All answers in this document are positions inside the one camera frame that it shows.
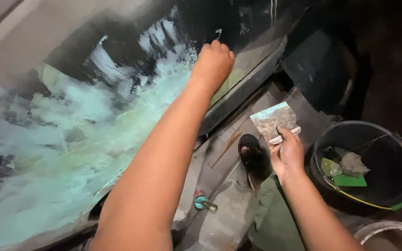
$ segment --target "black bucket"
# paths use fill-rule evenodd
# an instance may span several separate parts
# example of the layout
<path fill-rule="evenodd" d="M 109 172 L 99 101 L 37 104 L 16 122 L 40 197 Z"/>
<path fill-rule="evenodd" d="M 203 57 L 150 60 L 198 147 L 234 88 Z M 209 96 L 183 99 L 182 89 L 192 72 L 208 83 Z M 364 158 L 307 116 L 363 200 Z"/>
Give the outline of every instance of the black bucket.
<path fill-rule="evenodd" d="M 362 156 L 362 162 L 371 170 L 365 175 L 367 187 L 337 187 L 325 176 L 321 163 L 323 150 L 329 146 Z M 316 185 L 349 200 L 381 209 L 402 208 L 402 139 L 378 125 L 345 121 L 328 127 L 314 144 L 310 168 Z"/>

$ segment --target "foot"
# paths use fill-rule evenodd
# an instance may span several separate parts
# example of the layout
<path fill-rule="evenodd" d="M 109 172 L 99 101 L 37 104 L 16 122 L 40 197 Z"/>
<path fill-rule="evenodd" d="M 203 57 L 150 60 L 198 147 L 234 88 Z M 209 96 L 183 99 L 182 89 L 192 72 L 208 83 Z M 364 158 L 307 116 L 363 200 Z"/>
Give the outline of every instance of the foot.
<path fill-rule="evenodd" d="M 251 134 L 241 136 L 238 143 L 238 153 L 243 162 L 248 185 L 254 190 L 260 190 L 261 183 L 269 177 L 268 157 L 262 151 L 258 139 Z"/>

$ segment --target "forearm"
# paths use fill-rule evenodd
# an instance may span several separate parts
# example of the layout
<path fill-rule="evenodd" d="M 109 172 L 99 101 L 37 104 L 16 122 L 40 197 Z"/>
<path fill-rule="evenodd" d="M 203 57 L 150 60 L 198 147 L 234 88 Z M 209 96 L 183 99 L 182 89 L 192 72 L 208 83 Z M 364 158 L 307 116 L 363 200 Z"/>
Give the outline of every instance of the forearm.
<path fill-rule="evenodd" d="M 197 134 L 213 95 L 197 88 L 202 83 L 193 81 L 187 83 L 161 117 L 108 196 L 98 230 L 105 242 L 117 234 L 129 234 L 131 239 L 153 236 L 153 243 L 164 242 L 162 238 L 171 241 L 171 223 Z M 139 243 L 145 248 L 152 244 L 144 241 L 133 245 Z"/>
<path fill-rule="evenodd" d="M 287 175 L 282 189 L 310 251 L 363 251 L 330 211 L 308 176 Z"/>

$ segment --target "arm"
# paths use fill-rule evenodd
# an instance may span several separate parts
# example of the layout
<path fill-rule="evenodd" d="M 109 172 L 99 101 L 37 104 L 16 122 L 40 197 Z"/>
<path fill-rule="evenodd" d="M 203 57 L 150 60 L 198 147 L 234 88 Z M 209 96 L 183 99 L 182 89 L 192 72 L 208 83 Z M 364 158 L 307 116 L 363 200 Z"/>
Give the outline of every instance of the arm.
<path fill-rule="evenodd" d="M 234 54 L 217 40 L 204 45 L 186 88 L 109 194 L 91 251 L 173 250 L 171 224 L 198 130 L 234 60 Z"/>
<path fill-rule="evenodd" d="M 284 137 L 281 145 L 271 145 L 271 164 L 310 251 L 364 251 L 356 239 L 329 210 L 306 175 L 303 145 L 290 130 L 277 128 Z"/>

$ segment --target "concrete floor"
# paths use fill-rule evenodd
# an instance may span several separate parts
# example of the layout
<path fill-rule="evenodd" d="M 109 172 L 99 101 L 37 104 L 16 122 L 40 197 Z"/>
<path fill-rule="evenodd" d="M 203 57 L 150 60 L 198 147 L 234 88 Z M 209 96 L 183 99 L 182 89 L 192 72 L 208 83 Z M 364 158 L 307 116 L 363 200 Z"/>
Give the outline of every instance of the concrete floor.
<path fill-rule="evenodd" d="M 374 69 L 362 120 L 402 136 L 402 1 L 359 1 L 348 13 L 359 49 L 371 54 Z M 402 221 L 402 210 L 385 218 Z"/>

